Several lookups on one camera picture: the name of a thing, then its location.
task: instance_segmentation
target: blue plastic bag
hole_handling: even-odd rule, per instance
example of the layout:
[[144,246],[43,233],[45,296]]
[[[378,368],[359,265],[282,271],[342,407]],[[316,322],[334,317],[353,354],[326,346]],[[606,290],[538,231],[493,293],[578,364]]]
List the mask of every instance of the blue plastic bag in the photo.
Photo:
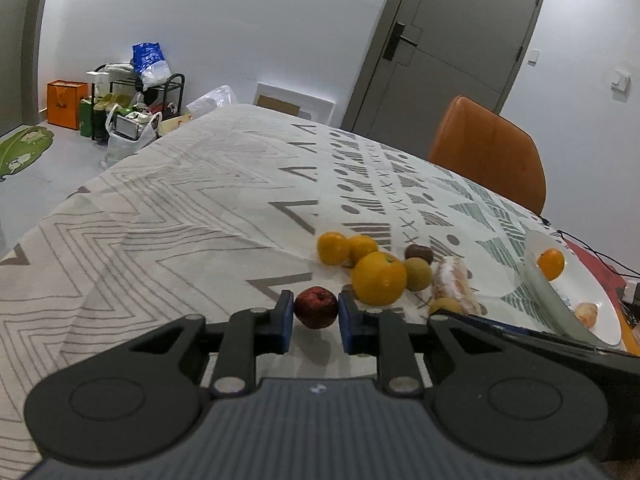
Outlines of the blue plastic bag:
[[133,68],[140,74],[144,90],[164,83],[171,77],[159,43],[140,43],[133,46]]

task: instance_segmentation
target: brown leather chair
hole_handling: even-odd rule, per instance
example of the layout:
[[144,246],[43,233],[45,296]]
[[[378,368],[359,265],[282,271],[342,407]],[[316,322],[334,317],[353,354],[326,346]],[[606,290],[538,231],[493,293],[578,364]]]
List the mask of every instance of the brown leather chair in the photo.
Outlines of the brown leather chair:
[[545,173],[531,137],[464,96],[449,105],[428,160],[535,214],[545,205]]

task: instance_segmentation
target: floor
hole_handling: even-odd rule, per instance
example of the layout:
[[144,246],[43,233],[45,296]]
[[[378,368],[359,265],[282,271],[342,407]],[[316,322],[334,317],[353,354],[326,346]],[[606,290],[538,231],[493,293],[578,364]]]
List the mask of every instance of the floor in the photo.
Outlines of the floor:
[[53,144],[36,162],[0,182],[0,258],[55,206],[103,171],[106,146],[74,130],[41,126],[53,132]]

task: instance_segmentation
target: tablecloth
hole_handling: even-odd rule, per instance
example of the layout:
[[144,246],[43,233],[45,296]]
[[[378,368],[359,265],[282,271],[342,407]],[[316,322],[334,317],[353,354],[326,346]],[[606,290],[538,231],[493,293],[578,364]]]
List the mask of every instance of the tablecloth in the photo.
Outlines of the tablecloth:
[[[89,181],[0,260],[0,478],[38,454],[24,399],[47,374],[190,312],[209,322],[274,305],[284,288],[334,293],[348,270],[321,265],[316,236],[366,234],[463,256],[487,316],[544,329],[519,261],[535,215],[477,184],[373,140],[249,105],[185,124]],[[411,322],[429,290],[390,308]],[[337,323],[294,326],[286,356],[258,373],[375,372],[342,352]]]

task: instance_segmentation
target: leaf-shaped rug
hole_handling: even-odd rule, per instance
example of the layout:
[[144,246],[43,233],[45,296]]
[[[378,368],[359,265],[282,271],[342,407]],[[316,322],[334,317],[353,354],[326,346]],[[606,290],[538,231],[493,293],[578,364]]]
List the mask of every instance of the leaf-shaped rug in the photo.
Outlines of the leaf-shaped rug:
[[0,182],[33,164],[53,143],[53,132],[42,126],[31,126],[0,144]]

